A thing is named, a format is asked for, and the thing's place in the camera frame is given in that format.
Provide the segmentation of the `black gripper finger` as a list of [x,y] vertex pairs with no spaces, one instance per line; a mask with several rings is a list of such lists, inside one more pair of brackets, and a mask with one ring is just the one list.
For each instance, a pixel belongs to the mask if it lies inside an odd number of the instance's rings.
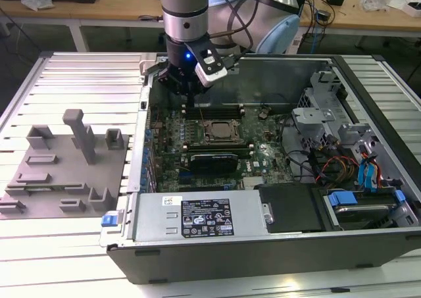
[[193,79],[191,81],[191,107],[195,106],[195,97],[206,92],[207,88],[200,82],[200,79]]
[[157,78],[158,82],[174,95],[184,96],[187,99],[187,107],[192,107],[192,75],[181,68],[167,66],[161,70]]

